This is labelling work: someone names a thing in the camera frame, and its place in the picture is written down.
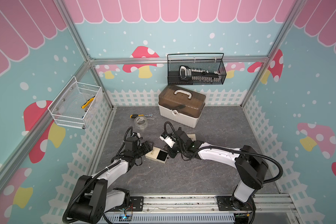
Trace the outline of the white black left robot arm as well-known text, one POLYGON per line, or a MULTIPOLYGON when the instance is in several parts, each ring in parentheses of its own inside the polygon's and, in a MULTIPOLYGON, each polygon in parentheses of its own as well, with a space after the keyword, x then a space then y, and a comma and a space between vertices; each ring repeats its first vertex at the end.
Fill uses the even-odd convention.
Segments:
POLYGON ((74 222, 86 222, 96 224, 105 213, 111 209, 123 212, 133 210, 133 202, 130 192, 122 188, 114 188, 108 191, 108 187, 119 177, 127 173, 137 165, 137 160, 142 159, 153 150, 154 143, 143 141, 143 137, 127 129, 123 143, 117 154, 111 159, 110 165, 93 175, 83 175, 78 178, 67 208, 63 213, 62 222, 71 224, 74 222))

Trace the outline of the cream drawer-style jewelry box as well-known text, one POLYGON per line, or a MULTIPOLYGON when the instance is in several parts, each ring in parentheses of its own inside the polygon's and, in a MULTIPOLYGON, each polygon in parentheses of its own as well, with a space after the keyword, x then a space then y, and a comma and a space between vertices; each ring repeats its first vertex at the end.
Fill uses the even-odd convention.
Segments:
POLYGON ((152 151, 145 154, 147 159, 165 164, 168 159, 168 153, 160 148, 153 147, 152 151))

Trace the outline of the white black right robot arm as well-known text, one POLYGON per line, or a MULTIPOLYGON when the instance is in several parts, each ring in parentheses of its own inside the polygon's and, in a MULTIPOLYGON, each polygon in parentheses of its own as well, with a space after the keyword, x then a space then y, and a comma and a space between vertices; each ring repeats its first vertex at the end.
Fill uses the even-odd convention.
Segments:
POLYGON ((180 154, 184 161, 210 160, 237 170, 240 182, 229 198, 229 204, 234 210, 242 210, 249 201, 253 201, 253 195, 264 184, 275 182, 283 176, 283 167, 279 162, 258 154, 251 146, 227 148, 193 141, 181 128, 174 129, 169 121, 164 123, 163 128, 160 139, 166 143, 171 158, 180 154))

